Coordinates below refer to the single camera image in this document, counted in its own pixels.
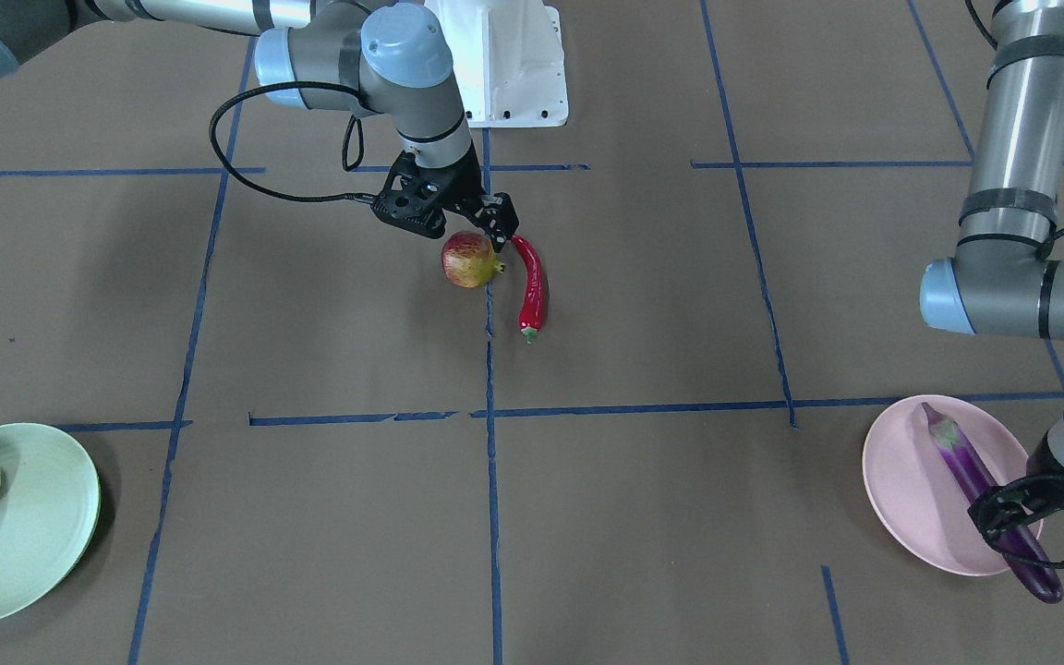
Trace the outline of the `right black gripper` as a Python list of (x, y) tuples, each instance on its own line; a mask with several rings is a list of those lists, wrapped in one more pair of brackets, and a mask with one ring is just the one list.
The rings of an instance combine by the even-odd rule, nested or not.
[(446, 233), (446, 213), (460, 215), (491, 242), (497, 254), (514, 239), (519, 226), (510, 195), (485, 194), (473, 146), (456, 163), (444, 167), (425, 167), (412, 151), (402, 151), (370, 209), (380, 222), (431, 239)]

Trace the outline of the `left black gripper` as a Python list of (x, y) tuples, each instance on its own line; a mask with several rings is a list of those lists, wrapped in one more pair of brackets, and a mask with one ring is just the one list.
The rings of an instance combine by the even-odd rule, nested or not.
[(1008, 538), (1055, 513), (1064, 513), (1064, 465), (1052, 454), (1048, 437), (1030, 455), (1023, 478), (992, 485), (970, 506), (972, 525), (993, 551), (1009, 563), (1053, 572), (1064, 571), (1064, 560), (1053, 562), (1029, 549), (1010, 547)]

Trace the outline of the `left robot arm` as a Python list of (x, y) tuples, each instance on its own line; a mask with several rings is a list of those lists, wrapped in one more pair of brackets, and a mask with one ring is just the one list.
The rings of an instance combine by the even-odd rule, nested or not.
[[(929, 327), (962, 335), (1064, 340), (1064, 260), (1051, 256), (1064, 238), (1064, 1), (1000, 1), (987, 33), (994, 59), (960, 236), (953, 256), (925, 270), (921, 314)], [(1057, 511), (1064, 513), (1064, 408), (1025, 477), (980, 500), (972, 521), (993, 544)]]

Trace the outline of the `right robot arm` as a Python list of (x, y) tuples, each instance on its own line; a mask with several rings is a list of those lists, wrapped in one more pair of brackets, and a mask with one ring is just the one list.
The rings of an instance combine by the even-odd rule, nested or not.
[(411, 1), (0, 1), (0, 79), (90, 24), (134, 20), (193, 24), (253, 41), (257, 87), (212, 114), (220, 119), (263, 96), (292, 109), (345, 111), (349, 130), (388, 116), (402, 149), (381, 190), (329, 201), (372, 209), (380, 222), (439, 239), (446, 214), (464, 216), (502, 251), (518, 231), (505, 193), (482, 181), (476, 146), (439, 18)]

